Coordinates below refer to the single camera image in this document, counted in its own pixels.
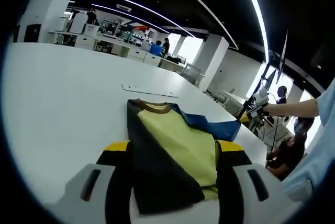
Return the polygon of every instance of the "light blue sleeve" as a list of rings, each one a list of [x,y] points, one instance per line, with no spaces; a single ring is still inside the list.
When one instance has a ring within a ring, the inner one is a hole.
[[[331,82],[328,89],[317,98],[317,101],[320,119],[323,126],[325,126],[335,103],[335,79]]]

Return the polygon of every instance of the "white pillar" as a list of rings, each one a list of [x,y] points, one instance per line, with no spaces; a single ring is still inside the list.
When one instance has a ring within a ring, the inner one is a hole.
[[[204,47],[205,43],[206,43],[205,41],[203,41],[203,42],[201,43],[200,48],[199,48],[199,50],[198,50],[198,53],[197,53],[197,55],[195,56],[195,59],[193,60],[193,63],[195,63],[195,62],[197,61],[197,59],[198,59],[198,57],[199,57],[199,55],[200,55],[200,52],[203,50],[203,47]]]
[[[209,34],[206,43],[193,65],[201,70],[205,77],[201,80],[199,89],[205,92],[211,83],[220,63],[222,62],[229,43],[222,36]]]
[[[184,41],[185,41],[185,38],[186,37],[180,37],[179,40],[178,40],[178,43],[176,45],[176,48],[174,48],[173,50],[173,55],[178,55],[179,51],[180,51],[180,48],[182,47]]]
[[[169,34],[158,32],[157,36],[156,36],[156,40],[153,43],[156,43],[156,41],[160,40],[162,42],[162,44],[163,44],[164,43],[164,39],[167,38],[167,37],[169,37]]]
[[[303,95],[303,90],[300,89],[298,86],[295,84],[292,85],[291,91],[287,95],[287,102],[288,103],[297,103],[300,101],[302,95]]]
[[[70,0],[30,0],[20,21],[18,42],[23,42],[26,28],[30,24],[41,24],[38,42],[52,41],[48,32],[55,20],[64,15]]]

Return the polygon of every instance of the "human arm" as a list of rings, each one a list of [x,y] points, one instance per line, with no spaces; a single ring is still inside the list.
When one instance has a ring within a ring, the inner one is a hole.
[[[283,164],[282,166],[280,166],[279,168],[276,168],[276,169],[271,168],[269,166],[266,169],[268,169],[276,177],[285,174],[289,170],[289,168],[286,164]]]
[[[275,148],[272,152],[269,152],[266,155],[266,160],[272,160],[273,158],[277,157],[280,152],[280,149]]]
[[[319,116],[318,102],[316,99],[292,104],[268,104],[264,107],[264,111],[267,111],[271,116],[283,115],[304,118]]]

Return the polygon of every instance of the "office chair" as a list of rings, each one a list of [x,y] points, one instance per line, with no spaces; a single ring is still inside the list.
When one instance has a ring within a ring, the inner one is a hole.
[[[180,76],[188,80],[191,84],[195,84],[200,76],[201,70],[191,64],[187,64],[181,71]]]

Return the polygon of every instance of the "person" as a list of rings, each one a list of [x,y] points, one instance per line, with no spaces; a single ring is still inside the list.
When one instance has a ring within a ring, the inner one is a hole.
[[[334,160],[335,141],[333,139],[335,129],[335,79],[328,89],[317,99],[310,99],[300,103],[288,103],[264,107],[270,115],[285,115],[298,117],[317,117],[320,115],[324,126],[320,132],[318,142],[309,154],[297,165],[296,169],[283,180],[286,191],[293,191],[310,181],[316,188],[323,180],[328,166]]]
[[[165,37],[164,44],[163,44],[163,54],[164,55],[168,54],[169,48],[170,48],[169,39],[167,37]]]
[[[286,104],[287,103],[286,93],[287,93],[286,86],[282,85],[278,88],[277,95],[278,95],[279,99],[276,101],[277,104]]]
[[[149,52],[150,52],[151,54],[153,54],[153,55],[158,55],[158,56],[160,56],[160,54],[161,54],[161,52],[162,52],[162,50],[163,50],[163,48],[161,47],[161,44],[162,44],[162,42],[161,42],[160,40],[158,40],[158,41],[156,42],[156,44],[153,44],[153,45],[151,46]]]
[[[280,181],[284,180],[303,158],[307,131],[314,122],[314,118],[298,118],[293,137],[282,141],[279,148],[268,153],[267,169]]]
[[[88,16],[88,19],[87,19],[87,24],[94,24],[95,21],[96,21],[96,14],[95,14],[95,9],[91,9],[90,12],[87,12],[87,16]]]

